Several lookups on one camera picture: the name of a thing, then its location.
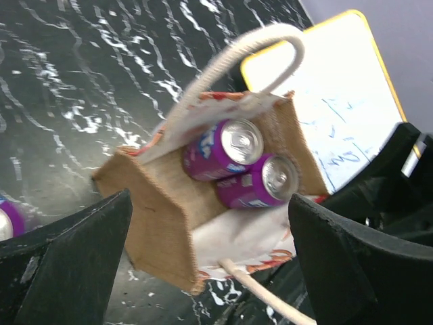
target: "purple soda can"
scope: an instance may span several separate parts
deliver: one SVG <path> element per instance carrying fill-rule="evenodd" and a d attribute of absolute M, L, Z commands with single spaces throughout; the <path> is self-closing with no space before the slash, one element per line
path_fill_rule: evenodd
<path fill-rule="evenodd" d="M 225 120 L 190 143 L 183 154 L 183 166 L 198 181 L 246 172 L 263 153 L 263 138 L 250 121 Z"/>
<path fill-rule="evenodd" d="M 22 235 L 24 218 L 13 203 L 0 195 L 0 241 Z"/>
<path fill-rule="evenodd" d="M 232 209 L 276 207 L 288 202 L 298 187 L 293 163 L 274 154 L 264 154 L 247 173 L 216 183 L 220 200 Z"/>

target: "black marble surface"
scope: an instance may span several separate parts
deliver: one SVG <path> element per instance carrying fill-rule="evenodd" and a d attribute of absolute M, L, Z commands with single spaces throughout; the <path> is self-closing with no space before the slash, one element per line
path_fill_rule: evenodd
<path fill-rule="evenodd" d="M 90 174 L 113 149 L 144 144 L 213 55 L 271 22 L 311 25 L 296 0 L 4 1 L 0 193 L 42 224 L 97 202 Z M 213 89 L 233 91 L 233 79 Z M 277 273 L 255 276 L 271 286 L 293 279 L 279 290 L 301 305 L 298 264 Z M 281 323 L 259 302 L 244 315 L 242 292 L 233 281 L 209 282 L 191 297 L 135 271 L 124 254 L 106 324 Z"/>

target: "can lid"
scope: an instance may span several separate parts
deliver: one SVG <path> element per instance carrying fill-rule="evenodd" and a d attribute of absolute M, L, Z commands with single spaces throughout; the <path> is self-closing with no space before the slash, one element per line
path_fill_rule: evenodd
<path fill-rule="evenodd" d="M 268 193 L 281 201 L 288 201 L 299 187 L 299 176 L 295 166 L 283 156 L 270 156 L 266 159 L 262 178 Z"/>
<path fill-rule="evenodd" d="M 230 159 L 241 165 L 254 164 L 263 153 L 262 134 L 245 119 L 227 121 L 221 132 L 221 142 Z"/>
<path fill-rule="evenodd" d="M 0 241 L 14 237 L 14 227 L 11 219 L 0 209 Z"/>

